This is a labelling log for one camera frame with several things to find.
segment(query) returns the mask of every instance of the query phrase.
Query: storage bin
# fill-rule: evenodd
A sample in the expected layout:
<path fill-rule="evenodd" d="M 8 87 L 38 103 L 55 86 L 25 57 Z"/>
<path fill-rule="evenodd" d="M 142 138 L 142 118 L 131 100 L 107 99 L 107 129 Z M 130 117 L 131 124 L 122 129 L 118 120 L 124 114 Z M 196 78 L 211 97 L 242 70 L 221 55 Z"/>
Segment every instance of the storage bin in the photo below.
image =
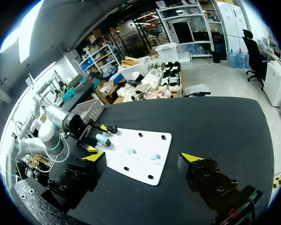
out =
<path fill-rule="evenodd" d="M 156 48 L 161 60 L 165 62 L 178 61 L 177 43 L 159 45 Z"/>
<path fill-rule="evenodd" d="M 149 72 L 148 67 L 149 67 L 149 63 L 151 61 L 150 57 L 146 56 L 146 57 L 140 58 L 139 60 L 141 60 L 142 62 L 137 65 L 131 66 L 131 67 L 119 69 L 118 73 L 121 73 L 126 80 L 132 80 L 133 72 L 139 72 L 139 73 L 143 74 L 144 76 L 146 76 Z"/>

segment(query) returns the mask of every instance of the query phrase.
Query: black table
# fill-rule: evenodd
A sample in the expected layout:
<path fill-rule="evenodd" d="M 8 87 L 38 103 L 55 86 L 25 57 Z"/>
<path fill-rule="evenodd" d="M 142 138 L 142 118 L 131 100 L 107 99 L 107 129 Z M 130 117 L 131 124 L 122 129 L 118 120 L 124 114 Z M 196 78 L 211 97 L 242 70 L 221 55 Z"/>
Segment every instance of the black table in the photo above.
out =
<path fill-rule="evenodd" d="M 180 152 L 212 158 L 218 168 L 264 192 L 257 217 L 267 208 L 272 192 L 274 156 L 266 118 L 255 100 L 235 97 L 193 97 L 143 100 L 105 106 L 98 122 L 120 128 L 172 134 L 170 150 L 157 186 L 107 168 L 94 192 L 88 192 L 71 215 L 93 225 L 211 224 L 217 213 L 198 192 L 192 192 L 177 169 Z M 93 141 L 96 130 L 89 139 Z M 70 157 L 86 156 L 71 149 Z M 57 164 L 50 173 L 63 172 Z"/>

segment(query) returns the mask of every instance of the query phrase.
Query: white printer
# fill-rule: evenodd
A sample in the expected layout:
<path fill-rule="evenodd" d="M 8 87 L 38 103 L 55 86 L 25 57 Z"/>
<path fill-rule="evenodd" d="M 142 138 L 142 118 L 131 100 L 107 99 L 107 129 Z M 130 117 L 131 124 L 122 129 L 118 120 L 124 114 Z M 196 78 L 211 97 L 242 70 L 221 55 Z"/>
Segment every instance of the white printer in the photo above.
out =
<path fill-rule="evenodd" d="M 267 63 L 263 90 L 272 106 L 281 107 L 281 66 L 276 61 Z"/>

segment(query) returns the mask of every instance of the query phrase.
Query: white plate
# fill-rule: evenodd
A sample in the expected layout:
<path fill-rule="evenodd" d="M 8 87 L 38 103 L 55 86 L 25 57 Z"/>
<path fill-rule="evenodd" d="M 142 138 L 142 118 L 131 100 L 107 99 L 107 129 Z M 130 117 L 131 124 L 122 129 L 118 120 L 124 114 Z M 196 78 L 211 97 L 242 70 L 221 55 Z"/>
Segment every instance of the white plate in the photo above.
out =
<path fill-rule="evenodd" d="M 118 128 L 115 135 L 103 135 L 111 141 L 110 147 L 98 142 L 96 148 L 105 152 L 109 168 L 146 184 L 155 186 L 159 183 L 172 140 L 171 134 Z M 135 153 L 128 154 L 127 149 L 133 149 Z M 159 159 L 152 160 L 155 154 L 159 155 Z"/>

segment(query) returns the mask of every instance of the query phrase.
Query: black chair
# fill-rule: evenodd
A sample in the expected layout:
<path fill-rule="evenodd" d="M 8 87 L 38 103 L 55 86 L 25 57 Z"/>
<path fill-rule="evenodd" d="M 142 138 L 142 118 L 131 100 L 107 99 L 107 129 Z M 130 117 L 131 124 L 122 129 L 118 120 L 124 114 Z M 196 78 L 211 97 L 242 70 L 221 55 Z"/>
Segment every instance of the black chair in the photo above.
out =
<path fill-rule="evenodd" d="M 264 63 L 263 61 L 266 60 L 266 58 L 260 54 L 256 42 L 252 40 L 253 34 L 248 30 L 243 30 L 243 31 L 244 31 L 243 39 L 249 52 L 249 65 L 254 70 L 254 71 L 248 70 L 246 72 L 247 74 L 249 74 L 249 72 L 254 74 L 253 76 L 250 76 L 248 78 L 248 81 L 256 77 L 263 86 L 262 80 L 265 80 L 266 78 L 266 66 L 267 66 L 267 64 Z"/>

